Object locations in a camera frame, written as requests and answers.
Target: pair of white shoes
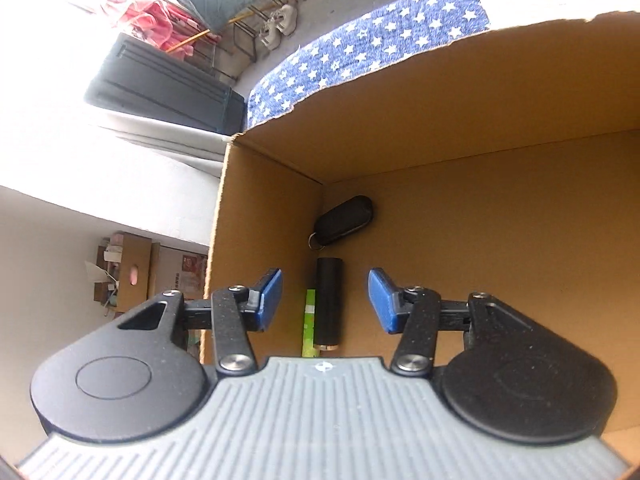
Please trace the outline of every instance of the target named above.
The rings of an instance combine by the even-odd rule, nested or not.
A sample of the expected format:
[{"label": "pair of white shoes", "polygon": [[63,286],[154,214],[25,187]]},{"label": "pair of white shoes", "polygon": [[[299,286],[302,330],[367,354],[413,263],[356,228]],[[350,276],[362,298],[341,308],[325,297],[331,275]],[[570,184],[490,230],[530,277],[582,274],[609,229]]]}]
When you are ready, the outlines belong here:
[{"label": "pair of white shoes", "polygon": [[281,8],[271,14],[271,17],[264,23],[260,30],[260,41],[269,50],[274,50],[280,45],[281,37],[288,36],[296,30],[296,20],[298,10],[289,4],[284,4]]}]

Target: star-patterned fabric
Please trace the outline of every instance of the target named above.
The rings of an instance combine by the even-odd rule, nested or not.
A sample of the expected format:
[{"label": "star-patterned fabric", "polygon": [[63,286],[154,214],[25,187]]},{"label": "star-patterned fabric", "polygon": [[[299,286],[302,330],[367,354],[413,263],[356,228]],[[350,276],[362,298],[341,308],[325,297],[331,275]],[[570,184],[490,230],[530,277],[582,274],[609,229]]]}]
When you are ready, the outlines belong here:
[{"label": "star-patterned fabric", "polygon": [[345,23],[287,57],[249,95],[247,127],[329,86],[487,30],[480,0],[398,0]]}]

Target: black tube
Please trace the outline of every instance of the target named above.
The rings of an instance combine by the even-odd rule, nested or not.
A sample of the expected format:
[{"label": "black tube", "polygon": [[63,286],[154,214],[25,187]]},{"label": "black tube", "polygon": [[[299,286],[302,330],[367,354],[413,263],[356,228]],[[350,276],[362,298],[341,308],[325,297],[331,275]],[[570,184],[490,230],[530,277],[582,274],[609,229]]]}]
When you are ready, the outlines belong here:
[{"label": "black tube", "polygon": [[314,347],[335,350],[342,337],[342,260],[318,258]]}]

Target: metal ring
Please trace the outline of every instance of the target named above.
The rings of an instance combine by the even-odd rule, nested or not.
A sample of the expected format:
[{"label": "metal ring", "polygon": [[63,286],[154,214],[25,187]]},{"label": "metal ring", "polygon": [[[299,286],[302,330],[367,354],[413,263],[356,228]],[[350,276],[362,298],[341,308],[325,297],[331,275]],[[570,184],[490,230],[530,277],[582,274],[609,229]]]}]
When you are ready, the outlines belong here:
[{"label": "metal ring", "polygon": [[306,243],[309,245],[309,249],[311,249],[312,251],[322,251],[322,249],[324,249],[324,245],[320,245],[318,244],[317,247],[313,247],[311,245],[311,239],[316,235],[316,233],[311,233],[309,235],[309,240],[306,241]]}]

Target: silver bolt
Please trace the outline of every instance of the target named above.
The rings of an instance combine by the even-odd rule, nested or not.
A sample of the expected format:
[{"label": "silver bolt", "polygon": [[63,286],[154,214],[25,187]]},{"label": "silver bolt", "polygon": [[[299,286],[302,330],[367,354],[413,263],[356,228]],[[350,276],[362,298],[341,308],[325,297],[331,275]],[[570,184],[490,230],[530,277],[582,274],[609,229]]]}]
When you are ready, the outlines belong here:
[{"label": "silver bolt", "polygon": [[405,354],[398,358],[397,364],[405,372],[419,372],[429,365],[429,360],[424,355]]},{"label": "silver bolt", "polygon": [[220,359],[220,366],[230,372],[241,372],[249,368],[254,361],[244,354],[229,354]]}]

